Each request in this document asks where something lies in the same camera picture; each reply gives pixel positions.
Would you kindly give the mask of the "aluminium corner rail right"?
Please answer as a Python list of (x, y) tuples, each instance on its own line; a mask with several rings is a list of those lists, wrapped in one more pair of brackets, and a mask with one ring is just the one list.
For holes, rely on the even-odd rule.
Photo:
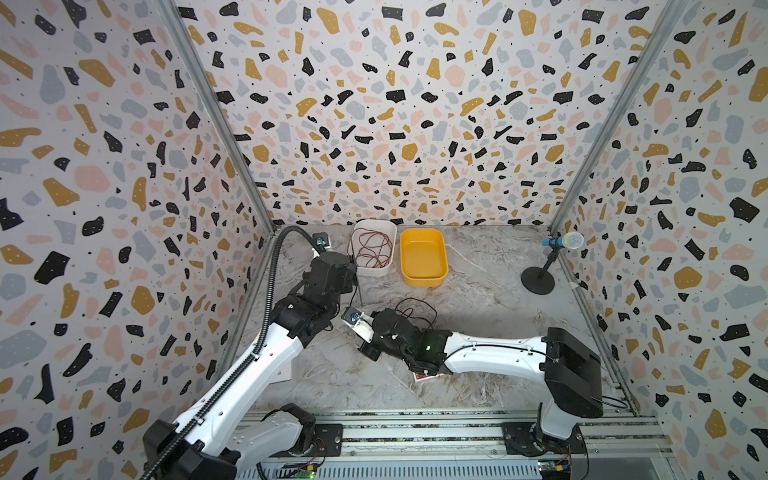
[(650, 68), (657, 60), (665, 42), (672, 35), (675, 25), (682, 17), (686, 8), (685, 4), (686, 1), (683, 0), (669, 0), (665, 3), (651, 32), (650, 39), (646, 42), (644, 50), (639, 55), (638, 61), (620, 90), (606, 120), (598, 129), (597, 136), (587, 151), (584, 162), (573, 176), (573, 182), (558, 207), (551, 224), (548, 226), (550, 234), (557, 233), (563, 228), (566, 217), (570, 208), (576, 202), (580, 189), (588, 183), (589, 174), (597, 165), (612, 135), (632, 106), (634, 96), (640, 90)]

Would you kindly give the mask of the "blue toy microphone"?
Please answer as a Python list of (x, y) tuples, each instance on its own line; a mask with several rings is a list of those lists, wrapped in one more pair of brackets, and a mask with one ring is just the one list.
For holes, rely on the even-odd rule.
[(584, 244), (584, 236), (576, 231), (568, 232), (560, 237), (551, 238), (542, 242), (542, 245), (545, 247), (550, 247), (553, 249), (565, 248), (569, 250), (580, 249)]

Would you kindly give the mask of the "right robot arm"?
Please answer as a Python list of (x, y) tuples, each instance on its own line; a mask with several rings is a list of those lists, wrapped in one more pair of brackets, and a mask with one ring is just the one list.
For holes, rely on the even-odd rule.
[(604, 414), (601, 360), (563, 328), (551, 327), (542, 337), (498, 339), (422, 329), (393, 309), (367, 315), (350, 307), (343, 319), (362, 339), (360, 353), (372, 361), (387, 354), (426, 377), (489, 373), (545, 385), (548, 394), (535, 420), (503, 424), (510, 454), (581, 453), (580, 423)]

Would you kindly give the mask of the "aluminium corner rail left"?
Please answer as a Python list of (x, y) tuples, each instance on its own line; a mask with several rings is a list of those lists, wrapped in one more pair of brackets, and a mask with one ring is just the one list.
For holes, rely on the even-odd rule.
[(208, 112), (211, 123), (219, 134), (223, 146), (233, 162), (243, 188), (254, 206), (259, 224), (269, 233), (276, 230), (264, 206), (258, 188), (251, 176), (241, 150), (238, 148), (234, 133), (221, 109), (214, 88), (209, 83), (204, 66), (197, 55), (194, 42), (190, 38), (174, 1), (156, 1), (159, 15), (169, 30), (169, 36), (177, 47), (180, 58), (186, 65), (190, 79), (199, 93), (200, 100)]

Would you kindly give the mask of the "yellow plastic bin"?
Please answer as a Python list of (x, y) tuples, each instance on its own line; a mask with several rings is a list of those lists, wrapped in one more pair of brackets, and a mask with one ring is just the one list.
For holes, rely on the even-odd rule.
[(434, 288), (449, 273), (443, 234), (431, 228), (411, 228), (400, 236), (400, 270), (413, 288)]

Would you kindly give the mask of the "grey perforated cable spool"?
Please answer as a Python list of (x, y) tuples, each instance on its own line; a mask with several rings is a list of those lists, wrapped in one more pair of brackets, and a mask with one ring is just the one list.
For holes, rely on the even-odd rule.
[(349, 306), (355, 306), (355, 309), (358, 312), (361, 312), (364, 308), (363, 299), (362, 299), (362, 291), (360, 287), (360, 280), (358, 276), (355, 276), (355, 290), (352, 295), (352, 298), (350, 300)]

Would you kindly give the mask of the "aluminium corner rail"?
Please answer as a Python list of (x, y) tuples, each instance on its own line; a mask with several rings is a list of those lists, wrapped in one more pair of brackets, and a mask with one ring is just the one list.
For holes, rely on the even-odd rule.
[(223, 146), (233, 162), (243, 188), (254, 206), (259, 224), (269, 233), (276, 230), (264, 206), (258, 188), (251, 176), (241, 150), (238, 148), (234, 133), (221, 109), (214, 88), (209, 83), (204, 66), (197, 55), (194, 42), (190, 38), (174, 1), (156, 1), (159, 15), (169, 30), (169, 36), (177, 47), (180, 58), (186, 65), (190, 79), (199, 93), (200, 100), (208, 112), (211, 123), (219, 134)]
[(640, 90), (650, 68), (657, 60), (665, 42), (672, 35), (675, 25), (682, 17), (686, 8), (685, 4), (686, 1), (683, 0), (669, 0), (665, 3), (651, 32), (650, 39), (646, 42), (644, 50), (639, 55), (638, 61), (620, 90), (606, 120), (598, 129), (597, 136), (587, 151), (584, 162), (573, 176), (573, 182), (558, 207), (551, 224), (548, 226), (550, 234), (557, 233), (563, 228), (566, 217), (570, 208), (576, 202), (580, 189), (588, 183), (589, 174), (597, 165), (612, 135), (632, 106), (634, 96)]

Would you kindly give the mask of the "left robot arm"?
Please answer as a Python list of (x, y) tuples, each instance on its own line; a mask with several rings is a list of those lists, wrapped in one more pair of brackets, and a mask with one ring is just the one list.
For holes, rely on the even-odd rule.
[[(316, 255), (301, 281), (274, 299), (281, 247), (292, 232)], [(145, 479), (233, 479), (277, 453), (316, 453), (315, 417), (287, 404), (256, 426), (238, 432), (244, 415), (272, 379), (340, 313), (341, 297), (356, 285), (357, 266), (325, 239), (295, 226), (280, 230), (271, 250), (264, 319), (256, 339), (219, 381), (176, 420), (157, 420), (144, 434)]]

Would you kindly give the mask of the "white plastic bin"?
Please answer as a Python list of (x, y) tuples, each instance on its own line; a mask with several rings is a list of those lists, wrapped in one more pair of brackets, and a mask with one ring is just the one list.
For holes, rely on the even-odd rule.
[(397, 243), (397, 226), (385, 220), (360, 220), (354, 225), (347, 253), (364, 277), (380, 278), (391, 269)]

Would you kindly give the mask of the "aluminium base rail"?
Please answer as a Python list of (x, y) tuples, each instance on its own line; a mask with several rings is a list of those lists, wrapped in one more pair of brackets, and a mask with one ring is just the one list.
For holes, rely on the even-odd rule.
[(277, 457), (242, 479), (681, 479), (657, 420), (610, 409), (580, 423), (568, 447), (520, 454), (531, 411), (319, 412), (323, 439), (305, 458)]

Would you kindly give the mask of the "black microphone stand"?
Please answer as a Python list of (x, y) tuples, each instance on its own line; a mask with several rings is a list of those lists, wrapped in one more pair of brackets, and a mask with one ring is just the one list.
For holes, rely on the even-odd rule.
[(536, 295), (548, 295), (554, 290), (555, 279), (549, 269), (558, 259), (560, 250), (559, 246), (552, 247), (542, 267), (529, 267), (522, 272), (521, 282), (526, 290)]

